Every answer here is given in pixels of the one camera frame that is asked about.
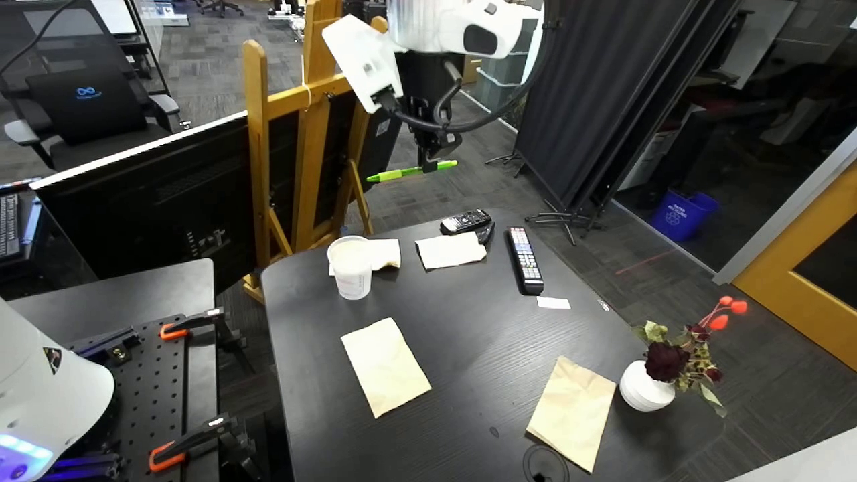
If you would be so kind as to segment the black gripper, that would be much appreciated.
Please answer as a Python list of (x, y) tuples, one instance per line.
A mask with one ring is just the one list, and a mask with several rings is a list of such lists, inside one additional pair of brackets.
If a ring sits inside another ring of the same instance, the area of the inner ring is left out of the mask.
[(415, 126), (417, 165), (434, 165), (460, 144), (460, 136), (434, 131), (434, 124), (453, 119), (450, 102), (460, 91), (460, 53), (407, 53), (405, 57), (405, 110), (425, 120)]

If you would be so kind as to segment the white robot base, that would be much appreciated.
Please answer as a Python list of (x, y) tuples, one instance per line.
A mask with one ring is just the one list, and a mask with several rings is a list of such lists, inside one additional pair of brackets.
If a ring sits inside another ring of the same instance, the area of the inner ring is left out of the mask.
[(106, 412), (115, 379), (0, 300), (0, 482), (36, 482)]

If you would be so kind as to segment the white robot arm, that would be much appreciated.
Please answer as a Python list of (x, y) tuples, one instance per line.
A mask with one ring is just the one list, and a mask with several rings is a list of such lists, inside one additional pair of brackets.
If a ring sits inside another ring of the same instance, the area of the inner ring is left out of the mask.
[(525, 78), (506, 99), (510, 107), (544, 71), (540, 43), (557, 20), (557, 0), (386, 0), (386, 27), (342, 13), (322, 37), (359, 104), (407, 124), (417, 167), (435, 173), (466, 131), (492, 124), (500, 110), (456, 124), (450, 104), (464, 90), (466, 59), (506, 59), (529, 37)]

